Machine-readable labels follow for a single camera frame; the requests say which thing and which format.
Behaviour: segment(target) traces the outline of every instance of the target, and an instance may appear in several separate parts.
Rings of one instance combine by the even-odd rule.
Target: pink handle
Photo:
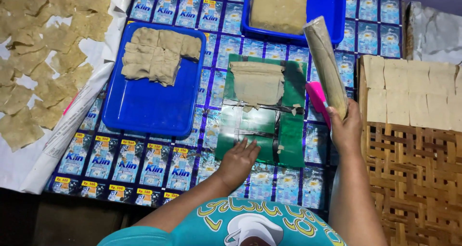
[[[309,100],[313,104],[316,112],[322,113],[324,120],[327,123],[327,126],[330,130],[330,117],[326,111],[326,107],[324,106],[324,101],[326,101],[326,97],[324,95],[324,91],[322,90],[322,86],[320,82],[309,82],[305,85],[306,91],[309,95]]]

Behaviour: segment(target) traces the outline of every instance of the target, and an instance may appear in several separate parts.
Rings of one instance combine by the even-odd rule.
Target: blue tray
[[[292,39],[292,43],[294,44],[308,46],[304,35],[286,34],[251,27],[249,25],[250,4],[250,0],[244,0],[241,31],[245,33],[246,36],[263,38],[265,35],[269,35],[270,41],[286,41],[287,39]],[[324,16],[332,44],[338,44],[343,40],[343,35],[345,33],[346,4],[346,0],[307,0],[306,22],[321,15]]]
[[[159,83],[149,82],[147,78],[128,80],[121,74],[125,43],[130,42],[135,30],[141,27],[172,30],[201,39],[199,62],[182,59],[174,87],[163,87]],[[154,134],[187,135],[193,125],[205,44],[204,33],[196,30],[141,22],[127,25],[104,103],[104,124],[112,128]]]

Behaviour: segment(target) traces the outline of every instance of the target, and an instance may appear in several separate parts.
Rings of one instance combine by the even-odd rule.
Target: woven bamboo tray
[[[361,149],[389,245],[462,245],[462,133],[367,122],[362,57],[357,67]]]

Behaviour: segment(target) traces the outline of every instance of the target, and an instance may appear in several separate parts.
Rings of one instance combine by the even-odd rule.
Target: rolling pin
[[[340,119],[344,119],[348,111],[348,97],[345,85],[340,78],[339,68],[335,62],[332,43],[327,32],[324,17],[320,16],[303,26],[309,51],[313,57],[327,104],[337,109]]]

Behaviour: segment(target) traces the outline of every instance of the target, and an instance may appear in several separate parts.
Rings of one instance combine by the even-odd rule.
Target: person
[[[246,180],[260,152],[256,141],[247,146],[244,139],[209,178],[98,245],[387,245],[361,156],[359,106],[350,99],[344,120],[333,107],[327,112],[340,155],[328,224],[300,206],[228,197]]]

